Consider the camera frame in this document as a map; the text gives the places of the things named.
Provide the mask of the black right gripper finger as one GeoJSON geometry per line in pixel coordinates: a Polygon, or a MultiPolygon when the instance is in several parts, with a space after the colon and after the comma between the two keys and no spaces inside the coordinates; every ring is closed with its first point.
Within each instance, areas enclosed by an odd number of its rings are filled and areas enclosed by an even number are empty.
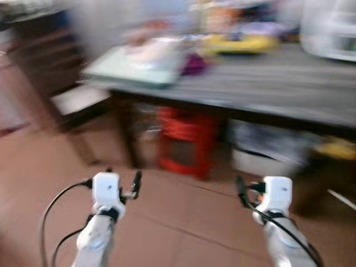
{"type": "Polygon", "coordinates": [[[247,186],[241,176],[236,177],[236,188],[241,205],[247,209],[251,209],[251,201],[247,197],[247,186]]]}

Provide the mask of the white plastic bag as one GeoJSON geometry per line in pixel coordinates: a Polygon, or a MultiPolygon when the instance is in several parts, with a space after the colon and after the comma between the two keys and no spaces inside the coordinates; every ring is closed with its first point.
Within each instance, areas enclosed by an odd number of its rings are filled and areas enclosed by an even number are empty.
{"type": "Polygon", "coordinates": [[[288,176],[308,162],[320,143],[312,133],[230,120],[232,167],[249,175],[288,176]]]}

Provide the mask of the red plastic stool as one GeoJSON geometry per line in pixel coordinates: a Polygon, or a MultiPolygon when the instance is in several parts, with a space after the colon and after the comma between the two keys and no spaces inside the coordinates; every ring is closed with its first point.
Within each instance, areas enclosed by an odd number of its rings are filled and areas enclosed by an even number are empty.
{"type": "Polygon", "coordinates": [[[196,180],[207,181],[212,167],[212,152],[216,145],[217,119],[209,115],[188,112],[178,108],[160,107],[157,163],[163,170],[180,175],[192,175],[196,180]],[[194,163],[185,165],[170,157],[170,142],[186,141],[194,144],[194,163]]]}

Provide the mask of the white stick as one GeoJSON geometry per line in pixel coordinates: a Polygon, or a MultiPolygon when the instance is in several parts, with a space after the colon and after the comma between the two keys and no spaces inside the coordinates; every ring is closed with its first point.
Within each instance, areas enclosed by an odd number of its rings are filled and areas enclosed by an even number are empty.
{"type": "Polygon", "coordinates": [[[331,196],[333,196],[336,199],[338,199],[341,203],[345,204],[349,208],[351,208],[354,211],[356,211],[356,204],[353,201],[351,201],[349,198],[344,196],[343,194],[340,194],[340,193],[334,191],[333,189],[328,189],[328,193],[330,193],[331,196]]]}

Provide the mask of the yellow object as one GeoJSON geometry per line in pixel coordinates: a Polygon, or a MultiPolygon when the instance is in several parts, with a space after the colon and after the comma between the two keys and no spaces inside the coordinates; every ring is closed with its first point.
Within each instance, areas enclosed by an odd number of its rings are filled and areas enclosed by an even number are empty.
{"type": "Polygon", "coordinates": [[[338,138],[330,138],[314,147],[315,152],[338,160],[356,160],[355,143],[338,138]]]}

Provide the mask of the white box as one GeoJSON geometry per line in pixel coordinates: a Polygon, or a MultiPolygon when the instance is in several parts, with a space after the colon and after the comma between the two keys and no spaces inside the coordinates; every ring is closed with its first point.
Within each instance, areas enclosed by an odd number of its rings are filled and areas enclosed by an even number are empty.
{"type": "Polygon", "coordinates": [[[109,98],[108,89],[102,86],[84,85],[51,97],[62,115],[69,115],[87,109],[109,98]]]}

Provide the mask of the dark wooden table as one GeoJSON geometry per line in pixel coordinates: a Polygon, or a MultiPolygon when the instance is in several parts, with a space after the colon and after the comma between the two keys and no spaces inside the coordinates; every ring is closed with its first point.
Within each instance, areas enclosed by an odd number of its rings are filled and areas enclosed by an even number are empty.
{"type": "Polygon", "coordinates": [[[169,87],[92,80],[107,86],[108,107],[135,170],[144,167],[144,160],[130,129],[134,103],[356,139],[355,64],[310,55],[297,44],[256,56],[219,57],[203,74],[180,76],[169,87]]]}

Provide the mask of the pale green tray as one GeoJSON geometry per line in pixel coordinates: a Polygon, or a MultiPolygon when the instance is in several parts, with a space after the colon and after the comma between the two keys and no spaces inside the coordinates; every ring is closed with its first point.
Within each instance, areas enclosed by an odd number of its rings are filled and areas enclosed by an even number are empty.
{"type": "Polygon", "coordinates": [[[130,58],[125,47],[117,46],[89,63],[81,73],[98,81],[125,82],[139,87],[169,87],[185,67],[183,52],[170,52],[165,58],[140,63],[130,58]]]}

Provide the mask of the purple object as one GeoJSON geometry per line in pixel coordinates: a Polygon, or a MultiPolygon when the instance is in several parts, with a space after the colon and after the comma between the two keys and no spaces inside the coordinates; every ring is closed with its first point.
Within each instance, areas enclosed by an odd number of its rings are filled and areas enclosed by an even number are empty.
{"type": "Polygon", "coordinates": [[[197,53],[189,53],[186,63],[181,71],[181,76],[196,76],[203,74],[208,68],[209,62],[197,53]]]}

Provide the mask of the pink white cloth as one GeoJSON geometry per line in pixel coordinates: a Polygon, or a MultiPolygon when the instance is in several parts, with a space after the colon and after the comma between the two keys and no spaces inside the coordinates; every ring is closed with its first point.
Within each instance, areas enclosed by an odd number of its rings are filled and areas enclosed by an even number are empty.
{"type": "Polygon", "coordinates": [[[153,68],[175,52],[180,40],[170,35],[171,23],[165,19],[145,21],[125,33],[125,51],[130,63],[153,68]]]}

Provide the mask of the dark wooden shelf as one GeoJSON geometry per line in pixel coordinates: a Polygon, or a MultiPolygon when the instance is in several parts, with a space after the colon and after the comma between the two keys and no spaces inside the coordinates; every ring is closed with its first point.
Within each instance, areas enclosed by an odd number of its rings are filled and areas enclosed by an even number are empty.
{"type": "Polygon", "coordinates": [[[62,131],[66,118],[52,97],[79,86],[87,61],[68,8],[18,16],[6,29],[11,34],[5,46],[11,96],[30,125],[62,131]]]}

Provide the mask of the white appliance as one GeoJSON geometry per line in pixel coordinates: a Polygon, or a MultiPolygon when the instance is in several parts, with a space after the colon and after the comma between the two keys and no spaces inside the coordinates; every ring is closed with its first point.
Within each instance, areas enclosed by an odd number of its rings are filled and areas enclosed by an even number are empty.
{"type": "Polygon", "coordinates": [[[303,0],[300,45],[310,55],[356,61],[355,0],[303,0]]]}

